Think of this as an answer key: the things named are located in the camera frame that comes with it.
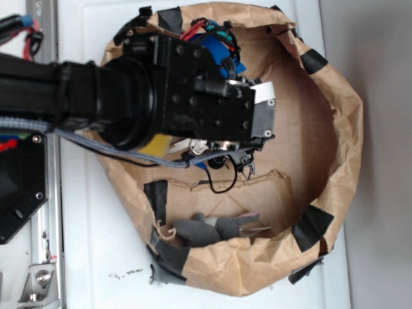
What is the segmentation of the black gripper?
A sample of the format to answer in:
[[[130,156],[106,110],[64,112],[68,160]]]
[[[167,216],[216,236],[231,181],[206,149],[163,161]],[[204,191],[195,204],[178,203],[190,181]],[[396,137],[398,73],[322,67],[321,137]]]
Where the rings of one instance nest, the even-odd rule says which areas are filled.
[[[274,137],[275,100],[262,98],[246,80],[225,79],[203,46],[162,34],[124,41],[124,62],[136,91],[137,137],[143,146],[155,134],[204,140],[230,155],[235,170],[251,179],[254,149]]]

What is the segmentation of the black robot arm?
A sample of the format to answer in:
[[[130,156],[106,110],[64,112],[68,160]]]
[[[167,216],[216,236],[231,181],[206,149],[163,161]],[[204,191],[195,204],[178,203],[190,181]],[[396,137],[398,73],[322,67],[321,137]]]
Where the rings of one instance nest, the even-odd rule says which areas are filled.
[[[251,153],[274,137],[274,98],[259,89],[234,70],[224,77],[206,47],[160,33],[126,38],[104,66],[2,55],[1,150],[31,131],[142,167]],[[209,153],[177,161],[141,153],[157,134],[203,140]]]

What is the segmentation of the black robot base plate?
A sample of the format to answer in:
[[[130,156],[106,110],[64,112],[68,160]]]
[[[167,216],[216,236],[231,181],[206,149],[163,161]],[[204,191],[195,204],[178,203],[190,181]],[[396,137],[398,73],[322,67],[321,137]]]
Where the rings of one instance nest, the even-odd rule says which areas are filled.
[[[48,199],[46,136],[1,135],[1,244],[5,245]]]

